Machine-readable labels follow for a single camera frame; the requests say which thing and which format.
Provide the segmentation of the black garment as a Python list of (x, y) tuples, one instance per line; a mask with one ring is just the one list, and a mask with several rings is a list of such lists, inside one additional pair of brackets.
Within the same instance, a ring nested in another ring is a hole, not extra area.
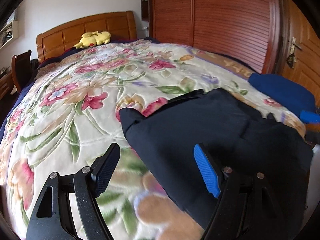
[(300, 228), (313, 152), (294, 128), (264, 118), (222, 88), (176, 97), (148, 116), (133, 108), (122, 108), (119, 115), (129, 145), (168, 196), (201, 227), (208, 225), (216, 199), (196, 164), (197, 144), (218, 167), (263, 173), (276, 219), (290, 234)]

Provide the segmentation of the floral bed blanket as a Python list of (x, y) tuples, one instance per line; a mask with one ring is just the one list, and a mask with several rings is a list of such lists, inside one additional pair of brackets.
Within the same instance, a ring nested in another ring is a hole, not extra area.
[(115, 239), (200, 239), (203, 230), (165, 195), (126, 142), (118, 112), (143, 115), (168, 100), (222, 87), (272, 113), (301, 135), (305, 125), (287, 108), (248, 83), (252, 71), (223, 56), (172, 43), (138, 40), (81, 50), (45, 63), (1, 132), (4, 215), (20, 238), (48, 176), (91, 165), (109, 145), (120, 162), (98, 205)]

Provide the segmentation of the blue folded garment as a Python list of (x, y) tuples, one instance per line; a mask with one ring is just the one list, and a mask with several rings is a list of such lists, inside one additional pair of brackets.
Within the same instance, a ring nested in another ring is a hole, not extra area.
[(253, 73), (249, 83), (287, 108), (305, 124), (319, 124), (314, 95), (305, 87), (275, 74)]

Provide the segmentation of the wooden desk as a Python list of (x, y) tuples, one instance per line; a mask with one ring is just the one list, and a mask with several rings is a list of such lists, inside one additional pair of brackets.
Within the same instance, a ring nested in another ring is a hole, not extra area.
[(12, 71), (8, 71), (3, 75), (1, 74), (0, 100), (2, 100), (8, 93), (10, 93), (13, 87), (14, 87), (14, 81), (12, 78)]

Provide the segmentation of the wooden door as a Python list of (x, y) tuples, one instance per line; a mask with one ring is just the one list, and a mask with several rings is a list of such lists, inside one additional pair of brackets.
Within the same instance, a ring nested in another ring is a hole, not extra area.
[[(297, 5), (292, 0), (283, 2), (285, 48), (284, 64), (280, 74), (309, 90), (319, 105), (319, 38)], [(295, 51), (297, 62), (293, 69), (286, 62), (290, 49), (289, 41), (292, 37), (297, 39), (302, 48)]]

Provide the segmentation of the dark wooden chair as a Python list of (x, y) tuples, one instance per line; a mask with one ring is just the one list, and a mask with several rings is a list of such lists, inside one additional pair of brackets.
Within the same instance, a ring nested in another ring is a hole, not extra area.
[(31, 80), (33, 71), (30, 56), (31, 50), (28, 50), (25, 53), (14, 55), (11, 60), (12, 78), (18, 93), (20, 93)]

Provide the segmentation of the red-brown louvered wardrobe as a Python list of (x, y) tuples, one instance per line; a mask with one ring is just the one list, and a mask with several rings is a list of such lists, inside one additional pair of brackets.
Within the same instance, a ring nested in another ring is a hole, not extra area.
[(238, 59), (272, 73), (280, 45), (280, 0), (148, 0), (150, 36)]

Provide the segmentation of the yellow plush toy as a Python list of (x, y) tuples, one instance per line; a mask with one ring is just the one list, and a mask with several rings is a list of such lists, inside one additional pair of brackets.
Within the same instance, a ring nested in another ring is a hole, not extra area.
[(110, 42), (111, 34), (108, 31), (87, 32), (81, 35), (80, 41), (73, 49), (95, 47)]

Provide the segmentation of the wooden headboard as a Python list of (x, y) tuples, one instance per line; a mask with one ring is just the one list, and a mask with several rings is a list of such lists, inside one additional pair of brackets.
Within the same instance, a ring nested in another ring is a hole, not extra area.
[(108, 12), (91, 15), (61, 24), (36, 37), (40, 62), (62, 55), (77, 44), (87, 32), (108, 31), (112, 41), (131, 41), (137, 38), (132, 11)]

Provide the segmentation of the white wall shelf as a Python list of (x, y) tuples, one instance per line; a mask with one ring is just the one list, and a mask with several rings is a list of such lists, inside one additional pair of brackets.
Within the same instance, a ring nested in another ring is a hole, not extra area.
[(18, 21), (12, 20), (1, 30), (1, 49), (18, 39)]

